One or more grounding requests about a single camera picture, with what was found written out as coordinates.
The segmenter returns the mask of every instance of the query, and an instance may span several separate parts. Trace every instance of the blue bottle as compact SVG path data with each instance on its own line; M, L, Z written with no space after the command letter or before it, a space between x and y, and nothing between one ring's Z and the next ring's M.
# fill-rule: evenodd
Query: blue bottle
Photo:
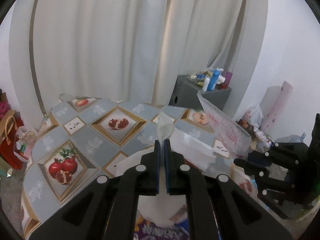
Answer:
M217 69L214 70L208 85L208 91L213 91L215 89L219 76L220 76L220 71Z

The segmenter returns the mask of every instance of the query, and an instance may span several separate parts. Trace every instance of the white flower print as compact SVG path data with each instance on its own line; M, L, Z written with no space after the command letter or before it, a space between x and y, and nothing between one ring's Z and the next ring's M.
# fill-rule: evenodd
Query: white flower print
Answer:
M137 139L143 144L148 144L148 146L151 146L155 143L155 139L153 139L152 136L147 137L144 133L141 136L138 136Z
M56 114L57 114L57 116L65 115L67 111L68 111L68 108L65 107L65 108L59 110L58 112L56 112Z
M103 140L102 139L99 139L98 137L94 138L93 139L93 142L92 141L88 141L88 145L87 145L87 154L88 155L93 155L95 150L94 149L98 149L100 144L103 143Z
M199 138L200 135L201 135L201 132L199 130L196 130L196 129L192 129L191 132L189 132L189 134L192 136L192 137L195 137L195 138Z
M106 113L106 111L100 105L95 105L93 107L93 112L97 113L98 115L102 115Z
M40 199L40 196L43 193L42 187L43 182L38 180L36 182L36 185L32 187L32 189L28 192L28 196L31 202L35 201L36 198Z
M45 150L50 151L52 149L53 139L50 136L43 138L43 144L45 145Z
M138 104L137 106L135 106L134 109L132 109L132 111L140 113L141 111L144 111L144 105L143 104Z

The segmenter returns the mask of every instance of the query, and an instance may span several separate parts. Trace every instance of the patterned tablecloth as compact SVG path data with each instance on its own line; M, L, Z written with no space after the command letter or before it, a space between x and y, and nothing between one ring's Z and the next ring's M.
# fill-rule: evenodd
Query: patterned tablecloth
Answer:
M177 129L221 147L202 113L193 109L71 95L60 99L43 122L25 174L26 239L95 178L115 176L117 163L153 146L160 111Z

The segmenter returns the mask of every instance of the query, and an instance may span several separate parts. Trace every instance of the gray box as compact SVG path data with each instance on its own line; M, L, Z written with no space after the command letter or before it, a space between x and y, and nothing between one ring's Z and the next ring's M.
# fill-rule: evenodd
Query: gray box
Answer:
M197 97L199 90L202 90L202 88L191 82L187 75L179 75L171 95L169 106L202 109ZM226 89L215 88L213 91L202 92L202 96L222 110L228 100L230 92L230 87Z

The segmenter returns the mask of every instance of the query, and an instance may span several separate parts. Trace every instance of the floor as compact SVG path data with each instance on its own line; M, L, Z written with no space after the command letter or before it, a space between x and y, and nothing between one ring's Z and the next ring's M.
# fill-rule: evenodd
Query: floor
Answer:
M0 199L5 215L17 232L22 235L21 191L26 166L13 170L12 176L0 178Z

